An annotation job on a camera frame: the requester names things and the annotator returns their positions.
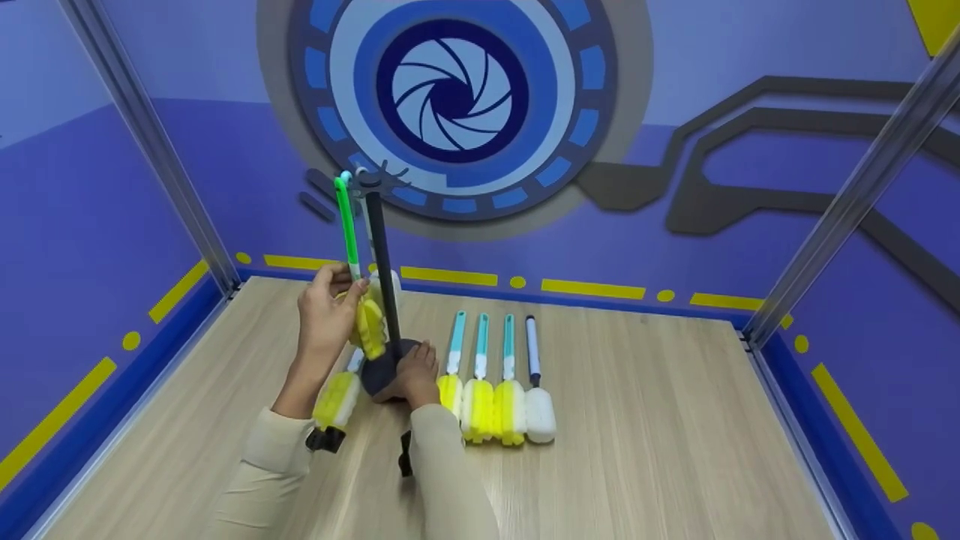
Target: brush handle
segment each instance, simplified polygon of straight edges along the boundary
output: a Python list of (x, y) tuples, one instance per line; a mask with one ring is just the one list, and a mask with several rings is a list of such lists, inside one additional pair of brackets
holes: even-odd
[(473, 376), (479, 380), (487, 377), (487, 333), (490, 328), (490, 315), (480, 313), (477, 323), (477, 356), (473, 360)]
[(503, 319), (503, 380), (516, 377), (516, 355), (514, 354), (514, 315)]
[(347, 182), (350, 181), (349, 171), (340, 173), (340, 176), (333, 179), (333, 187), (337, 192), (337, 208), (340, 211), (340, 222), (344, 227), (344, 243), (347, 244), (347, 265), (350, 268), (350, 277), (359, 281), (360, 275), (360, 257), (357, 256), (357, 237), (353, 230), (353, 208), (350, 206), (350, 196), (347, 193)]
[(464, 350), (464, 328), (467, 326), (467, 312), (457, 311), (453, 319), (453, 337), (450, 338), (450, 353), (446, 356), (446, 373), (457, 375), (460, 372), (460, 355)]
[[(356, 174), (360, 176), (361, 174), (367, 174), (369, 171), (367, 167), (357, 167)], [(363, 214), (363, 224), (367, 228), (367, 244), (370, 246), (370, 256), (373, 259), (373, 263), (376, 264), (376, 250), (373, 248), (373, 233), (371, 233), (370, 228), (370, 212), (367, 210), (367, 198), (358, 197), (360, 201), (360, 213)]]
[(530, 384), (540, 387), (540, 348), (537, 346), (537, 320), (527, 315), (527, 357), (530, 358)]

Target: black pole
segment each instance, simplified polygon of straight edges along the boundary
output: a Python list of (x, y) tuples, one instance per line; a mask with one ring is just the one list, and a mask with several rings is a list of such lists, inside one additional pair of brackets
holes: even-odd
[(383, 219), (383, 199), (376, 191), (367, 193), (367, 217), (370, 219), (370, 236), (373, 240), (376, 270), (380, 274), (380, 290), (383, 291), (383, 310), (385, 311), (383, 316), (387, 318), (390, 356), (393, 357), (394, 362), (399, 362), (403, 358), (403, 349), (400, 346), (400, 322), (396, 315), (394, 275), (390, 269), (390, 252), (387, 250), (387, 224)]

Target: yellow stripe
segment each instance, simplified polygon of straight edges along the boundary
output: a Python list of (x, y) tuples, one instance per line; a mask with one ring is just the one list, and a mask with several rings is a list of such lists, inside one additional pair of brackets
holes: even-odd
[(607, 285), (604, 283), (565, 282), (563, 280), (543, 280), (540, 283), (540, 290), (543, 292), (605, 296), (608, 298), (625, 298), (629, 300), (643, 300), (643, 294), (647, 291), (644, 287)]
[(895, 503), (906, 498), (908, 494), (903, 482), (900, 481), (887, 458), (883, 456), (867, 428), (856, 416), (856, 412), (853, 411), (850, 402), (847, 401), (843, 392), (840, 391), (840, 387), (837, 386), (836, 381), (827, 371), (827, 367), (824, 364), (819, 364), (813, 368), (811, 374), (817, 385), (820, 386), (820, 391), (827, 398), (827, 403), (833, 408), (833, 413), (840, 421), (840, 425), (847, 431), (853, 445), (867, 463), (870, 472), (874, 474), (876, 483), (880, 484), (880, 489), (887, 495), (887, 499), (891, 503)]
[(907, 0), (917, 21), (926, 52), (936, 56), (960, 24), (960, 2), (950, 0)]
[(105, 357), (100, 360), (90, 373), (78, 383), (60, 403), (47, 414), (47, 417), (31, 431), (20, 444), (16, 445), (3, 461), (0, 461), (0, 491), (3, 491), (11, 480), (40, 452), (57, 431), (70, 420), (80, 407), (90, 399), (105, 380), (116, 369), (113, 360)]
[(193, 285), (197, 284), (197, 282), (206, 275), (206, 271), (209, 270), (209, 268), (205, 259), (201, 259), (200, 262), (195, 264), (193, 268), (186, 273), (186, 276), (180, 278), (180, 281), (174, 285), (174, 288), (163, 295), (163, 298), (156, 303), (156, 306), (151, 307), (150, 311), (147, 312), (150, 318), (159, 324), (159, 322), (163, 320), (163, 317), (166, 317), (167, 314), (177, 306), (177, 303), (183, 300), (186, 293), (190, 292)]
[(421, 280), (424, 282), (459, 283), (462, 285), (496, 287), (496, 274), (483, 274), (480, 272), (460, 272), (458, 270), (401, 266), (400, 276), (407, 280)]
[(744, 309), (757, 311), (763, 305), (763, 299), (747, 298), (745, 296), (728, 296), (726, 294), (709, 294), (695, 292), (690, 297), (691, 306), (723, 307), (725, 309)]
[(291, 268), (294, 270), (320, 270), (325, 264), (333, 264), (337, 260), (328, 258), (287, 257), (285, 255), (265, 255), (263, 262), (267, 266), (276, 268)]

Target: metal frame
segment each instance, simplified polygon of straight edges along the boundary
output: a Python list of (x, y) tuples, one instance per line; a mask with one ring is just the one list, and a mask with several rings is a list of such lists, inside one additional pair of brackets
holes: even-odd
[(228, 296), (240, 284), (240, 275), (190, 183), (106, 12), (99, 0), (60, 0), (60, 5), (134, 140), (170, 197), (183, 226), (206, 259), (217, 287), (225, 297)]
[(790, 448), (797, 457), (797, 462), (801, 465), (801, 470), (820, 501), (821, 510), (824, 512), (824, 517), (833, 532), (833, 536), (837, 540), (859, 540), (850, 519), (847, 517), (847, 512), (840, 503), (840, 498), (837, 497), (836, 492), (830, 485), (827, 473), (820, 464), (817, 455), (813, 452), (813, 447), (807, 440), (803, 428), (801, 428), (800, 421), (793, 413), (793, 409), (774, 378), (773, 372), (770, 371), (766, 358), (763, 357), (759, 348), (751, 347), (742, 334), (740, 339), (743, 343), (744, 354), (750, 360), (750, 364), (756, 372), (756, 378), (763, 387), (767, 399), (770, 400), (770, 406), (777, 415), (780, 426), (783, 427), (787, 442), (790, 444)]
[(756, 349), (800, 301), (960, 98), (960, 30), (913, 85), (744, 328)]

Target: wooden surface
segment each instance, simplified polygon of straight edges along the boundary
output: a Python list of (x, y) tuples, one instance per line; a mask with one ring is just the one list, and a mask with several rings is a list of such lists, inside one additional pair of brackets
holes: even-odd
[[(197, 537), (283, 381), (303, 287), (247, 283), (47, 537)], [(552, 446), (468, 447), (503, 538), (831, 537), (728, 323), (404, 293), (403, 333), (445, 348), (458, 309), (469, 315), (461, 376), (486, 311), (494, 383), (504, 315), (517, 319), (524, 383), (523, 318), (536, 315), (556, 407)], [(408, 422), (402, 405), (361, 399), (340, 452), (314, 454), (282, 538), (421, 538), (416, 487), (396, 467)]]

